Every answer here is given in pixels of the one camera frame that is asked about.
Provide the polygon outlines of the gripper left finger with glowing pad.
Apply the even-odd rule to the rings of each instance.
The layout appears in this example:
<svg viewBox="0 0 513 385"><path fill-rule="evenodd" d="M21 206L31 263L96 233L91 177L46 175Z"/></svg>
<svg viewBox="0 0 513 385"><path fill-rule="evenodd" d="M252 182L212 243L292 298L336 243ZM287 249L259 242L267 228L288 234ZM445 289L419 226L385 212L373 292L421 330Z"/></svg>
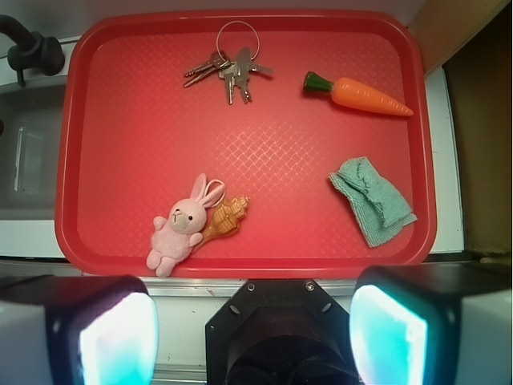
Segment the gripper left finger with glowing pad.
<svg viewBox="0 0 513 385"><path fill-rule="evenodd" d="M156 304L133 276L3 277L3 384L149 384Z"/></svg>

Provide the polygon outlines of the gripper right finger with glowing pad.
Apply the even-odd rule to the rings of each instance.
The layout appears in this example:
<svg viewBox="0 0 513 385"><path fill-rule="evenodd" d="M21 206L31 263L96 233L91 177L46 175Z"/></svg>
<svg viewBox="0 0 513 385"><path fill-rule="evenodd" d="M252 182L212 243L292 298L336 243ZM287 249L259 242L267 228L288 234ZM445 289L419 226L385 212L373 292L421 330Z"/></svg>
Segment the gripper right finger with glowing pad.
<svg viewBox="0 0 513 385"><path fill-rule="evenodd" d="M365 384L510 384L511 267L365 269L349 307L349 337Z"/></svg>

